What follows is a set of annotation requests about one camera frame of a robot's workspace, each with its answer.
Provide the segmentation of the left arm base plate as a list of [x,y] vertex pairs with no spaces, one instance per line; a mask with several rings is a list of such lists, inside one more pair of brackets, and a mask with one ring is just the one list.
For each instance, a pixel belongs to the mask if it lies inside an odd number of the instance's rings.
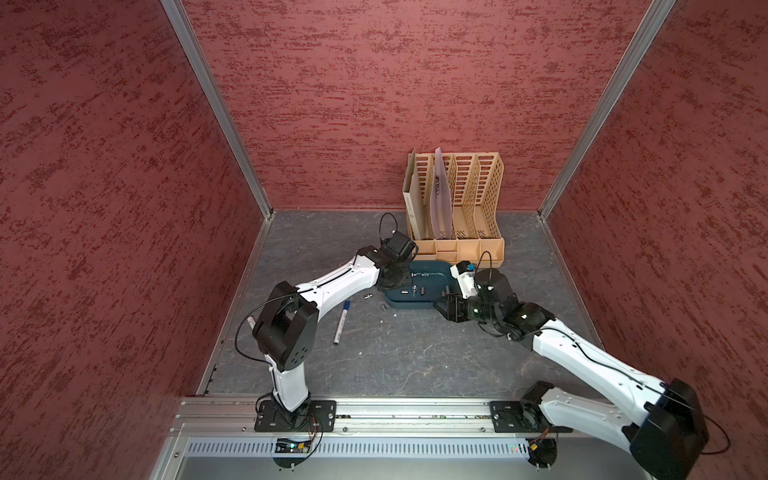
[[255,432],[328,433],[334,430],[337,402],[308,400],[289,412],[276,400],[263,400],[256,408]]

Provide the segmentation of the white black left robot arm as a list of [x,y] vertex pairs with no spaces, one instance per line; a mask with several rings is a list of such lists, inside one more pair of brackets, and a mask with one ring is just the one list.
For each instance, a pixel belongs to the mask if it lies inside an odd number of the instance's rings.
[[306,283],[277,284],[252,329],[269,365],[275,403],[293,413],[309,401],[304,362],[320,320],[351,296],[370,288],[387,291],[409,282],[409,264],[418,252],[414,242],[400,246],[366,246],[337,269]]

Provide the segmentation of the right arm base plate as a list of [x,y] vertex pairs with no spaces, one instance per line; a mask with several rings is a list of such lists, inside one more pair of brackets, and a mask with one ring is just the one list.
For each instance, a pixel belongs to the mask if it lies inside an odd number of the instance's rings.
[[553,425],[537,407],[520,401],[491,401],[490,419],[495,433],[526,435],[572,433],[568,427]]

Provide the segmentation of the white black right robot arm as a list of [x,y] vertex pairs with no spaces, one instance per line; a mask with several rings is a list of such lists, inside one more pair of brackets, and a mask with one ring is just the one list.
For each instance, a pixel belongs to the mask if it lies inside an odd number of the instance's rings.
[[493,326],[578,377],[602,395],[590,400],[539,382],[522,399],[530,428],[565,427],[628,452],[656,479],[684,479],[709,441],[705,415],[694,388],[680,379],[665,382],[594,346],[543,307],[491,292],[463,298],[445,295],[434,303],[447,320]]

